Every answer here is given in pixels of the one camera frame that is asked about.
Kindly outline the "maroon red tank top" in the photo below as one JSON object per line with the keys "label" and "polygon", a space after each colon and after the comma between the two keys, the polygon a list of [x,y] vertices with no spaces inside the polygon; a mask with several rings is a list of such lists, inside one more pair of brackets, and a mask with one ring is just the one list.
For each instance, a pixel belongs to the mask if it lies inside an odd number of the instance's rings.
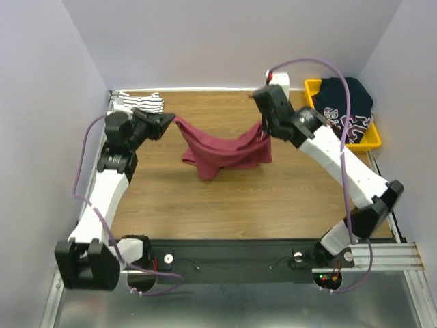
{"label": "maroon red tank top", "polygon": [[214,180],[222,169],[253,169],[272,162],[271,138],[261,122],[235,139],[209,135],[180,116],[173,122],[188,146],[181,160],[196,167],[202,181]]}

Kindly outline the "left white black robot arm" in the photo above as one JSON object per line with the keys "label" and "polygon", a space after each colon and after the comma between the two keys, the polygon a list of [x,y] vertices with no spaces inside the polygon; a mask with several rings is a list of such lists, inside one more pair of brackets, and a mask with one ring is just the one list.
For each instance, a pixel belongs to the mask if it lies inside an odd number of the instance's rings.
{"label": "left white black robot arm", "polygon": [[102,117],[104,142],[94,185],[88,196],[72,192],[84,209],[68,239],[59,241],[54,250],[66,288],[112,291],[125,269],[149,276],[147,288],[131,289],[138,295],[149,294],[157,284],[162,274],[149,238],[128,235],[116,239],[111,225],[136,170],[137,149],[144,141],[158,141],[174,119],[173,113],[146,113],[140,109],[112,111]]}

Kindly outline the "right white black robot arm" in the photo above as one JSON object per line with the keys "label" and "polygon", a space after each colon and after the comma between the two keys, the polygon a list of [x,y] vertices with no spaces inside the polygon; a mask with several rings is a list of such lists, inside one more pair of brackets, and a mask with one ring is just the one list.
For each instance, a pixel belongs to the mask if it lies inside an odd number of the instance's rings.
{"label": "right white black robot arm", "polygon": [[339,138],[327,121],[310,107],[295,111],[283,89],[267,85],[252,93],[262,116],[262,130],[290,142],[315,160],[342,187],[346,216],[316,244],[315,261],[329,267],[352,243],[369,238],[392,212],[404,192],[398,180],[391,182],[366,166]]}

